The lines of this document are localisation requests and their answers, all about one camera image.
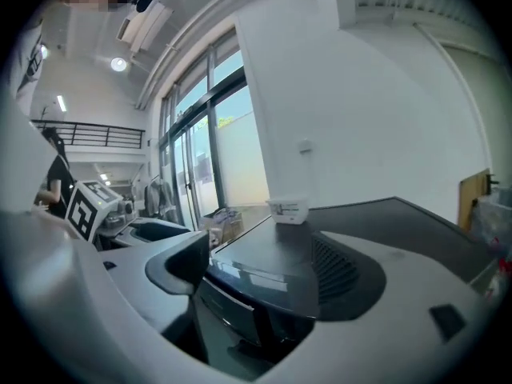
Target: ceiling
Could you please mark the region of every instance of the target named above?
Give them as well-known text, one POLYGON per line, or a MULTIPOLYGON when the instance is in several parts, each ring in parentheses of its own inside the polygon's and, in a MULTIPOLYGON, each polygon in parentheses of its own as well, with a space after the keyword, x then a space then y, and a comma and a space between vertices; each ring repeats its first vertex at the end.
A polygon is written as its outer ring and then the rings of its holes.
POLYGON ((113 163, 89 163, 70 162, 70 171, 77 181, 101 180, 99 175, 106 174, 112 185, 131 182, 141 169, 140 163, 113 162, 113 163))
MULTIPOLYGON (((146 51, 139 52, 134 63, 123 72, 129 87, 142 89, 149 72, 172 38, 210 0, 158 0, 173 10, 172 15, 146 51)), ((109 69, 115 57, 130 59, 130 47, 116 39, 130 8, 105 13, 56 6, 49 10, 43 23, 43 42, 50 56, 93 63, 109 69)))

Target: person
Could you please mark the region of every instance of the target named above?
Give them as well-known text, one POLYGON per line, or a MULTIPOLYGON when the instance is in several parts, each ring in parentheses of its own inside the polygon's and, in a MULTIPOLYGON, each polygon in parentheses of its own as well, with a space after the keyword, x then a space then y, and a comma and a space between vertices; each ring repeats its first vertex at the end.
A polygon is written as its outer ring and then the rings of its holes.
POLYGON ((64 219, 75 180, 70 172, 64 141, 58 136, 57 130, 54 127, 45 128, 42 136, 56 149, 57 157, 48 171, 46 190, 40 190, 36 200, 47 204, 48 211, 53 216, 64 219))
POLYGON ((125 4, 137 5, 144 11, 152 0, 46 0, 18 36, 3 71, 4 82, 20 109, 30 115, 30 106, 42 72, 42 22, 45 12, 56 4, 87 10, 116 10, 125 4))

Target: vent grille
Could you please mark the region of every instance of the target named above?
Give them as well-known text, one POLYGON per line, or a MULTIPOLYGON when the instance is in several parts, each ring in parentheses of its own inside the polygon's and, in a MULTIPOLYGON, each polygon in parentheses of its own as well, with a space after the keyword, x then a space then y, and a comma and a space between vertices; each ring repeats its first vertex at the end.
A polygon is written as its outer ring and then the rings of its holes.
POLYGON ((359 270, 352 260, 317 238, 313 238, 313 269, 318 279, 319 304, 348 293, 359 279, 359 270))

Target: black panel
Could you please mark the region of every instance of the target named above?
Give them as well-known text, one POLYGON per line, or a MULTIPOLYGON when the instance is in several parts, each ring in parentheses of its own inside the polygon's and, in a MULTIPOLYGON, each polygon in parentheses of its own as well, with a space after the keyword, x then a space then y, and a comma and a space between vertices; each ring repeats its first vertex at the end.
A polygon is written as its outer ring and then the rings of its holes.
POLYGON ((132 224, 135 229, 130 232, 135 238, 145 242, 156 242, 167 238, 173 238, 180 234, 186 234, 190 231, 181 227, 166 226, 161 223, 141 223, 132 224))
POLYGON ((223 323, 228 323, 233 331, 252 344, 261 345, 254 308, 237 303, 227 292, 221 293, 207 281, 201 283, 198 292, 205 306, 223 323))
POLYGON ((299 344, 314 327, 314 320, 311 318, 295 317, 270 308, 267 308, 267 312, 272 331, 280 341, 299 344))
POLYGON ((313 230, 347 234, 422 254, 441 263, 464 282, 491 262, 484 244, 451 222, 400 198, 312 209, 313 230))
POLYGON ((386 274, 375 260, 318 232, 313 235, 313 268, 318 320, 354 320, 378 302, 386 287, 386 274))
POLYGON ((189 300, 187 312, 163 331, 162 336, 188 355, 208 364, 206 346, 202 340, 193 300, 189 300))
POLYGON ((431 307, 429 312, 445 342, 451 340, 466 325, 460 313, 451 304, 431 307))
POLYGON ((113 269, 115 267, 117 267, 114 263, 112 262, 103 262, 103 265, 105 267, 105 269, 107 270, 110 270, 110 269, 113 269))
POLYGON ((199 286, 210 253, 210 237, 204 233, 179 252, 168 249, 146 264, 146 276, 169 294, 193 295, 199 286))

